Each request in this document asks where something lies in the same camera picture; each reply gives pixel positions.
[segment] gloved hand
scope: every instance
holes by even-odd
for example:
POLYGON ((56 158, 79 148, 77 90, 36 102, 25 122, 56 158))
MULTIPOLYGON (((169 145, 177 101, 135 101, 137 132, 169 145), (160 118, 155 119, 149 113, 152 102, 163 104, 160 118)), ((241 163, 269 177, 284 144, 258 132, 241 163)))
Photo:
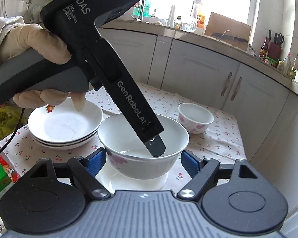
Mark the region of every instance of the gloved hand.
MULTIPOLYGON (((37 24, 25 24, 11 29, 0 45, 0 61, 20 55, 28 48, 34 48, 47 60, 56 63, 67 63, 71 54, 66 44, 55 34, 42 29, 37 24)), ((46 104, 59 105, 70 96, 74 107, 81 111, 85 105, 85 94, 63 93, 58 90, 25 91, 13 97, 13 101, 22 108, 38 108, 46 104)))

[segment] triangular cutout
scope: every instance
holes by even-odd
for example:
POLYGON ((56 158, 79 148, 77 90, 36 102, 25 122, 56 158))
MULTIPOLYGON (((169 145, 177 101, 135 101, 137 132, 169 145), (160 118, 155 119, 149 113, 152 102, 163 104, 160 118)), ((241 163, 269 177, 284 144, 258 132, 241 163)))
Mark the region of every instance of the triangular cutout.
POLYGON ((48 177, 48 168, 46 164, 40 165, 30 178, 48 177))
POLYGON ((257 179, 258 177, 245 165, 240 166, 240 178, 257 179))

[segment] star logo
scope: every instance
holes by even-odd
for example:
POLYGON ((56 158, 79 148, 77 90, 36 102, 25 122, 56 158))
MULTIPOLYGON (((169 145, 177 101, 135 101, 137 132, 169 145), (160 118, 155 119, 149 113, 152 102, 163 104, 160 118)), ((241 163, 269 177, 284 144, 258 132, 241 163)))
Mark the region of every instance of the star logo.
POLYGON ((145 199, 149 197, 149 195, 147 193, 142 193, 141 195, 139 195, 139 197, 145 199))

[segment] floral tablecloth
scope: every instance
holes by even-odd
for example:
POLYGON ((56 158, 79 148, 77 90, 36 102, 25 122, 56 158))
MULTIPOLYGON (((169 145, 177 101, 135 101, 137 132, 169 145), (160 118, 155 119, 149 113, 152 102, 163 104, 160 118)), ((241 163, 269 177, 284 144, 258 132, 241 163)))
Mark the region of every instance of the floral tablecloth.
MULTIPOLYGON (((138 86, 155 113, 166 115, 175 120, 178 119, 178 105, 184 102, 192 102, 178 94, 159 90, 145 84, 138 83, 138 86)), ((120 113, 104 88, 97 92, 90 91, 86 94, 86 99, 103 109, 105 118, 111 114, 120 113)), ((207 106, 206 108, 214 114, 215 120, 203 134, 190 134, 187 149, 200 158, 211 157, 223 164, 233 164, 239 158, 245 159, 236 119, 220 110, 207 106)), ((2 140, 0 146, 3 146, 9 137, 2 140)), ((18 130, 4 153, 14 165, 15 170, 23 175, 40 158, 51 158, 53 162, 66 162, 74 156, 86 157, 101 146, 102 144, 95 136, 90 142, 76 149, 60 151, 44 148, 32 140, 28 127, 24 126, 18 130)), ((175 165, 169 171, 168 180, 163 189, 171 189, 177 193, 190 179, 190 176, 181 165, 179 156, 175 165)))

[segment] cutting board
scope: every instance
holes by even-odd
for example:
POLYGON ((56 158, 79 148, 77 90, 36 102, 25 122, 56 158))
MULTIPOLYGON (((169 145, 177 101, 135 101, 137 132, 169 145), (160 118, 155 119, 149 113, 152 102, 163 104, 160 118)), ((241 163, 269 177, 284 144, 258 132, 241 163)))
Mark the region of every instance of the cutting board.
POLYGON ((250 39, 250 29, 251 27, 245 23, 212 12, 205 35, 220 39, 225 31, 230 30, 231 32, 226 32, 221 41, 246 51, 250 39), (245 41, 236 40, 236 38, 244 39, 245 41))

